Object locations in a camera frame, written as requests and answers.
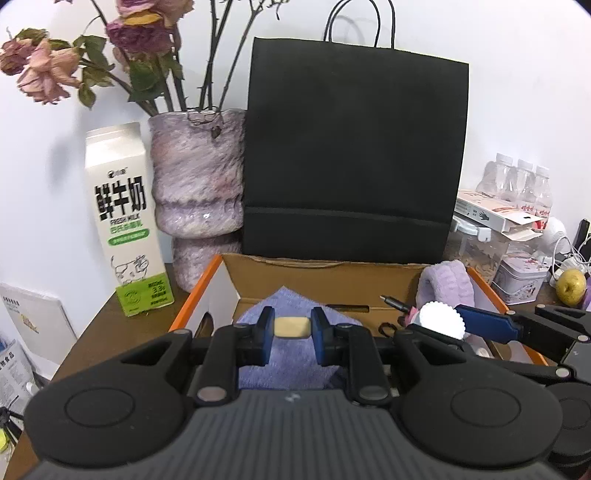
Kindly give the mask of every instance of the green label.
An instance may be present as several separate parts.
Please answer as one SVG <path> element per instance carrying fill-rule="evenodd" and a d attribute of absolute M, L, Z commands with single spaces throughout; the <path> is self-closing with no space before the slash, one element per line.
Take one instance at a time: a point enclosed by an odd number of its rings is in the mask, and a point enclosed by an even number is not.
<path fill-rule="evenodd" d="M 134 240 L 140 240 L 141 238 L 146 238 L 150 234 L 150 230 L 144 228 L 143 230 L 138 230 L 137 232 L 126 233 L 124 235 L 114 236 L 113 238 L 109 238 L 109 245 L 113 247 L 116 245 L 127 244 L 129 242 L 133 242 Z"/>
<path fill-rule="evenodd" d="M 123 307 L 123 313 L 128 317 L 174 302 L 166 273 L 121 285 L 115 291 Z"/>

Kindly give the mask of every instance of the fresh milk carton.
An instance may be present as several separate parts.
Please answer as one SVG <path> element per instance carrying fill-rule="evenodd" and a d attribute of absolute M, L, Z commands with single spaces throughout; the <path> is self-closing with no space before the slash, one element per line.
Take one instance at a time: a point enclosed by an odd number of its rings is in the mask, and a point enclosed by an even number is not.
<path fill-rule="evenodd" d="M 86 174 L 100 242 L 124 313 L 171 304 L 139 123 L 88 132 Z"/>

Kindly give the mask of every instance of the black paper bag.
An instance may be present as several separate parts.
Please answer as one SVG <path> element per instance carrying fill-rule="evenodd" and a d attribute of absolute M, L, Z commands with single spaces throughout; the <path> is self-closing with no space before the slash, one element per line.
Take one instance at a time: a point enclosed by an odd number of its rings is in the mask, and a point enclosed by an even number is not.
<path fill-rule="evenodd" d="M 441 261 L 467 102 L 465 63 L 256 38 L 245 125 L 244 253 Z"/>

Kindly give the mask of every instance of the flower leaf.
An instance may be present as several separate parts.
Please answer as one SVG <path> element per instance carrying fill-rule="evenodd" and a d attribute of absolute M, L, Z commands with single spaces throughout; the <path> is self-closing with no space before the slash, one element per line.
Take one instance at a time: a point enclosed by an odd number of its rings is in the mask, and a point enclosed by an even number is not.
<path fill-rule="evenodd" d="M 41 40 L 47 37 L 47 30 L 44 28 L 23 28 L 19 33 L 16 34 L 16 38 L 20 40 L 26 40 L 30 38 L 33 41 L 33 45 L 37 46 L 41 43 Z"/>
<path fill-rule="evenodd" d="M 84 45 L 86 48 L 92 48 L 100 52 L 105 48 L 107 39 L 104 37 L 98 37 L 96 35 L 84 35 Z"/>
<path fill-rule="evenodd" d="M 99 87 L 111 87 L 113 82 L 103 70 L 93 67 L 84 67 L 82 69 L 82 81 L 89 87 L 98 85 Z"/>
<path fill-rule="evenodd" d="M 156 83 L 152 88 L 143 91 L 134 91 L 129 98 L 128 102 L 141 102 L 142 100 L 154 100 L 161 96 L 164 92 L 163 84 L 161 82 Z"/>
<path fill-rule="evenodd" d="M 129 79 L 134 90 L 139 92 L 150 90 L 158 83 L 158 76 L 151 63 L 142 60 L 129 62 Z"/>
<path fill-rule="evenodd" d="M 92 109 L 96 102 L 96 95 L 87 84 L 82 83 L 78 88 L 78 100 L 82 105 Z"/>
<path fill-rule="evenodd" d="M 75 47 L 81 47 L 82 45 L 84 45 L 84 39 L 84 35 L 80 35 L 80 37 L 78 37 L 72 42 L 72 45 L 74 45 Z"/>
<path fill-rule="evenodd" d="M 173 75 L 181 80 L 184 80 L 183 67 L 179 62 L 174 59 L 173 53 L 169 51 L 166 55 L 159 57 L 160 65 L 162 69 L 168 74 L 168 71 L 172 71 Z"/>
<path fill-rule="evenodd" d="M 86 44 L 86 54 L 92 63 L 104 69 L 109 69 L 110 65 L 107 57 L 105 57 L 100 50 L 97 50 L 94 47 L 88 46 L 88 44 Z"/>
<path fill-rule="evenodd" d="M 66 42 L 65 40 L 59 40 L 58 38 L 50 38 L 49 46 L 52 50 L 63 50 L 64 48 L 72 47 L 69 42 Z"/>

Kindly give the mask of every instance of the yellow pear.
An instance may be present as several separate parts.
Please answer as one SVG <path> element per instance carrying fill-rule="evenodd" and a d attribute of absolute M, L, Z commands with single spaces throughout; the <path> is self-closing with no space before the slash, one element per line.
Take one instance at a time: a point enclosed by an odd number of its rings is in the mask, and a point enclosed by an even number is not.
<path fill-rule="evenodd" d="M 556 294 L 562 303 L 575 308 L 583 299 L 587 290 L 587 281 L 576 268 L 566 270 L 556 282 Z"/>

